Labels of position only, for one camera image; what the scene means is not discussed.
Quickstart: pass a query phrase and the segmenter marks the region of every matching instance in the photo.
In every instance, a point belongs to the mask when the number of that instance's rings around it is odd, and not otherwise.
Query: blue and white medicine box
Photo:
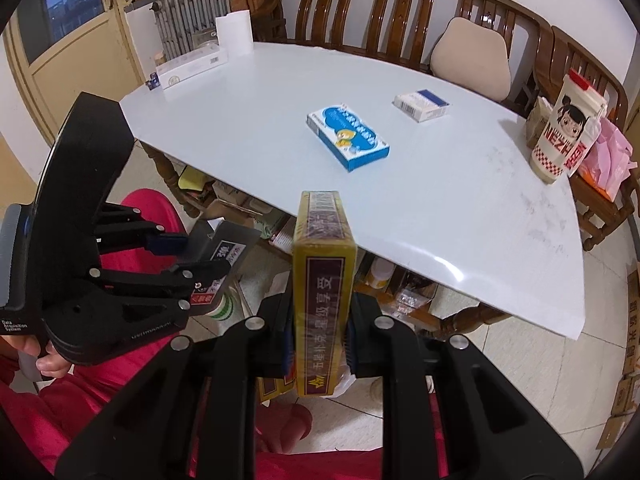
[[[322,139],[340,163],[353,171],[389,154],[389,145],[345,105],[330,106],[306,117],[306,124]]]
[[[449,103],[428,90],[418,90],[410,94],[397,95],[394,99],[394,105],[421,123],[447,113]]]

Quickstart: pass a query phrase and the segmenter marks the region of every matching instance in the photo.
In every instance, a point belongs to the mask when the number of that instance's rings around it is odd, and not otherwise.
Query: pink plastic bag
[[[633,147],[616,125],[602,118],[600,126],[600,136],[578,168],[578,173],[613,202],[620,184],[630,175],[629,170],[637,168],[638,164],[630,161]]]

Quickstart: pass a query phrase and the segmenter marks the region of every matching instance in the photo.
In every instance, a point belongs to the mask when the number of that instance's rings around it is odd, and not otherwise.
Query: paper towel roll
[[[236,10],[216,18],[216,31],[220,46],[226,49],[230,58],[254,51],[254,34],[248,10]]]

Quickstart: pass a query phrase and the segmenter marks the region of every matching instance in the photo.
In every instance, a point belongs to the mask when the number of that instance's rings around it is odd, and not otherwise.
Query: red cup lid
[[[578,74],[573,68],[569,70],[569,78],[583,90],[587,90],[591,86],[591,83]]]

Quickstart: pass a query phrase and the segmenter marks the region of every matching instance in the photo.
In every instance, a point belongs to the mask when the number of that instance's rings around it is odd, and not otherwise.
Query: metal radiator
[[[229,0],[156,0],[151,7],[167,60],[193,50],[192,35],[226,16]]]

